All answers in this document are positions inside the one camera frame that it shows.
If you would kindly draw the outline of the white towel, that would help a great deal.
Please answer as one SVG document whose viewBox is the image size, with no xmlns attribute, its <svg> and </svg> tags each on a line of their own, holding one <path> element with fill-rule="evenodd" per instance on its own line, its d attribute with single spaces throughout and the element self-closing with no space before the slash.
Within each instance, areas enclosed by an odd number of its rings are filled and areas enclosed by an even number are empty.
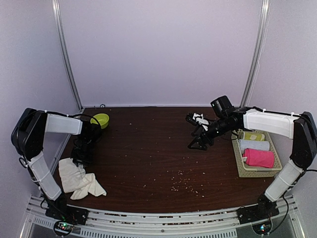
<svg viewBox="0 0 317 238">
<path fill-rule="evenodd" d="M 71 193 L 71 200 L 80 200 L 88 194 L 95 197 L 106 196 L 106 190 L 99 184 L 94 173 L 86 173 L 82 165 L 76 166 L 73 159 L 59 161 L 58 171 L 63 191 Z"/>
</svg>

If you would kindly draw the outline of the pink towel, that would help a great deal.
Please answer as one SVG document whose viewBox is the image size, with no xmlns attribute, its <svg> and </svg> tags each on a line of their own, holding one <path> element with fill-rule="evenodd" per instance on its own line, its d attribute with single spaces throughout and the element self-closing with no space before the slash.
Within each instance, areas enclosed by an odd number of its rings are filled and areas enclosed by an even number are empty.
<svg viewBox="0 0 317 238">
<path fill-rule="evenodd" d="M 246 149 L 243 157 L 246 157 L 245 163 L 248 166 L 273 168 L 274 165 L 274 153 L 271 151 Z"/>
</svg>

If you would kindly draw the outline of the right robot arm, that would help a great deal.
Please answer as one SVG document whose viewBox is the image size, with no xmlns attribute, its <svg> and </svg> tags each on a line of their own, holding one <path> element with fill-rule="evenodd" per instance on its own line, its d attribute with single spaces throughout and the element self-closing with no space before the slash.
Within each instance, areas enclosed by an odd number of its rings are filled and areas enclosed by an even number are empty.
<svg viewBox="0 0 317 238">
<path fill-rule="evenodd" d="M 227 96 L 211 102 L 216 119 L 209 119 L 203 113 L 188 113 L 186 121 L 195 127 L 190 149 L 205 151 L 214 140 L 229 131 L 263 131 L 275 140 L 289 140 L 289 160 L 278 172 L 277 178 L 258 198 L 254 215 L 264 219 L 273 211 L 273 205 L 287 191 L 296 185 L 317 156 L 317 127 L 310 112 L 283 113 L 258 107 L 236 107 Z"/>
</svg>

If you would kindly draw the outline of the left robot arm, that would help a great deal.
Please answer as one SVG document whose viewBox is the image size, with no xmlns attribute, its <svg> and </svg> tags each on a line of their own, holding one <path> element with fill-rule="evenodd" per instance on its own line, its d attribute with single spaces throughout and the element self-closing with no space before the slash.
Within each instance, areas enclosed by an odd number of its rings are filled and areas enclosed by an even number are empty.
<svg viewBox="0 0 317 238">
<path fill-rule="evenodd" d="M 67 220 L 71 209 L 66 205 L 66 197 L 44 159 L 46 133 L 75 135 L 77 138 L 71 158 L 73 164 L 82 168 L 92 162 L 93 148 L 102 135 L 102 126 L 95 117 L 83 120 L 81 114 L 68 116 L 26 108 L 11 134 L 11 143 L 20 155 L 20 164 L 28 170 L 32 181 L 42 191 L 52 212 L 60 220 Z"/>
</svg>

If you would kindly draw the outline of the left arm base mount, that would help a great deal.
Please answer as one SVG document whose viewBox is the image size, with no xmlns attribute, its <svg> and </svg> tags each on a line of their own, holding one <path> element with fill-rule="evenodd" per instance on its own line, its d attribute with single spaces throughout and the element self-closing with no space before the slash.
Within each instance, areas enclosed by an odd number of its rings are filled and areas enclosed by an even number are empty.
<svg viewBox="0 0 317 238">
<path fill-rule="evenodd" d="M 66 206 L 66 211 L 49 206 L 46 209 L 45 215 L 56 219 L 53 224 L 53 231 L 57 236 L 65 237 L 70 235 L 77 225 L 85 225 L 89 211 L 83 208 Z"/>
</svg>

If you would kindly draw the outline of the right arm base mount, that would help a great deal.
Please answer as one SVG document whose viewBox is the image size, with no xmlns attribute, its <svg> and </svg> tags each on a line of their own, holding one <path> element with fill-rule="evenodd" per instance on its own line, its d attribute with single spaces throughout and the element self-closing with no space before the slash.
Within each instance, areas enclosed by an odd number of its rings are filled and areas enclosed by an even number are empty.
<svg viewBox="0 0 317 238">
<path fill-rule="evenodd" d="M 257 204 L 241 206 L 236 213 L 240 225 L 250 223 L 255 234 L 265 236 L 273 230 L 272 218 L 279 215 L 279 210 L 275 205 L 266 210 L 264 206 Z"/>
</svg>

